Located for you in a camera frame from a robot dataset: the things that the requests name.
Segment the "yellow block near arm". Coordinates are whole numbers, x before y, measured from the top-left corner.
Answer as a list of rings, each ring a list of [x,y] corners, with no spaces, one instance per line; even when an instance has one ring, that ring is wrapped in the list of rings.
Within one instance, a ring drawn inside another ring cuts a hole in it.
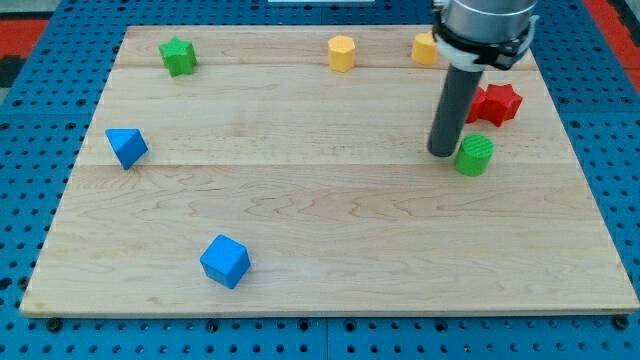
[[[437,44],[431,31],[414,36],[411,59],[421,65],[434,65],[438,58]]]

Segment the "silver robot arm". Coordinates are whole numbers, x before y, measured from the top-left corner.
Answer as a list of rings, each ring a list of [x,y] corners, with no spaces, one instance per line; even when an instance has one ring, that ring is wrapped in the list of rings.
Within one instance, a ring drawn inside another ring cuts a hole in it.
[[[453,67],[511,69],[535,35],[536,0],[433,0],[438,51]]]

